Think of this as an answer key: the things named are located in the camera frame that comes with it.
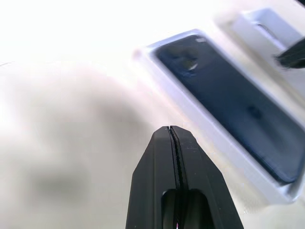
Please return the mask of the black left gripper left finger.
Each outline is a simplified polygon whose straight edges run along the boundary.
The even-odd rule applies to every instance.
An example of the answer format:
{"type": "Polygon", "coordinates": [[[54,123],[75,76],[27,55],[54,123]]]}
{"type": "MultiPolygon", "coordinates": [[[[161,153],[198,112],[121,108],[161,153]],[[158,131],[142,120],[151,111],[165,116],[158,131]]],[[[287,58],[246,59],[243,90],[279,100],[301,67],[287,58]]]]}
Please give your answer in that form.
{"type": "Polygon", "coordinates": [[[176,189],[169,127],[156,130],[132,174],[127,229],[162,229],[163,195],[176,189]]]}

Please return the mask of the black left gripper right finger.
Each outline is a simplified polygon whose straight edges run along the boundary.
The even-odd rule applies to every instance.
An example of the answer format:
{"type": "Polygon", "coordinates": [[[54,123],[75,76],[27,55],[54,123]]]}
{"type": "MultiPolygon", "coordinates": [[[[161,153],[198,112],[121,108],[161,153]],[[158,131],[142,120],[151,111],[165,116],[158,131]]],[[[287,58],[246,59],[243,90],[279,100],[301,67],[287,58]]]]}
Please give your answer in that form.
{"type": "Polygon", "coordinates": [[[179,229],[242,229],[224,177],[193,134],[171,126],[179,175],[179,229]]]}

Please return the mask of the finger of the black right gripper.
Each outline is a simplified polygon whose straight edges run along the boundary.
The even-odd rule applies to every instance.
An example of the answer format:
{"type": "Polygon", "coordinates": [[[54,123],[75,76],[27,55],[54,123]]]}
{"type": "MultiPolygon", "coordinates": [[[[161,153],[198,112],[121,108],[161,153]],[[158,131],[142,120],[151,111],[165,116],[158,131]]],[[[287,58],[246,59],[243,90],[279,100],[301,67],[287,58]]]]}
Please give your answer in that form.
{"type": "Polygon", "coordinates": [[[305,68],[305,38],[299,40],[279,55],[274,56],[275,62],[286,69],[305,68]]]}

